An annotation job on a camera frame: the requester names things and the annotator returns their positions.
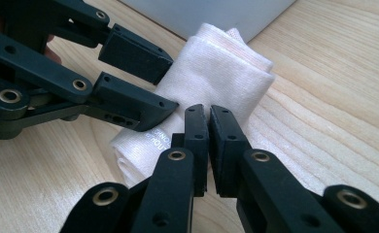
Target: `wood grain surface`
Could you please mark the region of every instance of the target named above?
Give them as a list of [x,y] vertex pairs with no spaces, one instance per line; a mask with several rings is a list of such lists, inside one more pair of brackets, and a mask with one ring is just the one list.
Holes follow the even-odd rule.
[[[114,22],[177,57],[185,41],[115,0],[88,0]],[[250,118],[254,147],[271,150],[322,193],[346,183],[379,201],[379,1],[298,0],[249,46],[274,61],[276,82]],[[56,38],[63,65],[154,87]],[[92,186],[122,182],[109,142],[120,127],[86,116],[24,129],[0,141],[0,232],[58,232]],[[235,201],[195,198],[193,232],[242,232]]]

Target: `folded towel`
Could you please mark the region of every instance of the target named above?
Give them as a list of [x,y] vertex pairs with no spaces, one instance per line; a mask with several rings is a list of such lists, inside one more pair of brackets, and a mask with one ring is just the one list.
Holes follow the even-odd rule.
[[180,104],[162,124],[147,132],[123,129],[112,141],[128,186],[149,177],[173,133],[184,133],[184,111],[203,104],[232,110],[241,126],[274,81],[272,62],[251,50],[236,29],[226,33],[203,24],[183,47],[155,93]]

